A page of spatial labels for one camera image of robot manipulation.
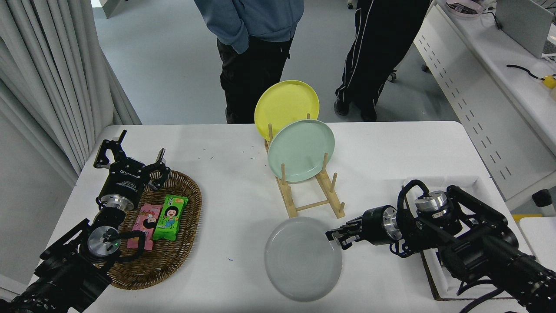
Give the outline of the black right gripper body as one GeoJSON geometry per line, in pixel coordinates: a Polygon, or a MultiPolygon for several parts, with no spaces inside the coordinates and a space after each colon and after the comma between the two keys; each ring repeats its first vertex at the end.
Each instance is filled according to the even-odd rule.
{"type": "Polygon", "coordinates": [[[385,244],[383,212],[385,206],[366,210],[361,217],[360,239],[373,245],[385,244]]]}

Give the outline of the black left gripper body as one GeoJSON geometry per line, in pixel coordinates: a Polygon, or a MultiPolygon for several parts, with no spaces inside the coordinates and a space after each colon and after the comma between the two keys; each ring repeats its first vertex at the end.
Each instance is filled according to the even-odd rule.
{"type": "Polygon", "coordinates": [[[143,172],[144,167],[143,163],[137,161],[112,163],[109,176],[101,189],[101,201],[107,201],[109,196],[119,196],[133,203],[139,202],[149,182],[147,174],[143,172]]]}

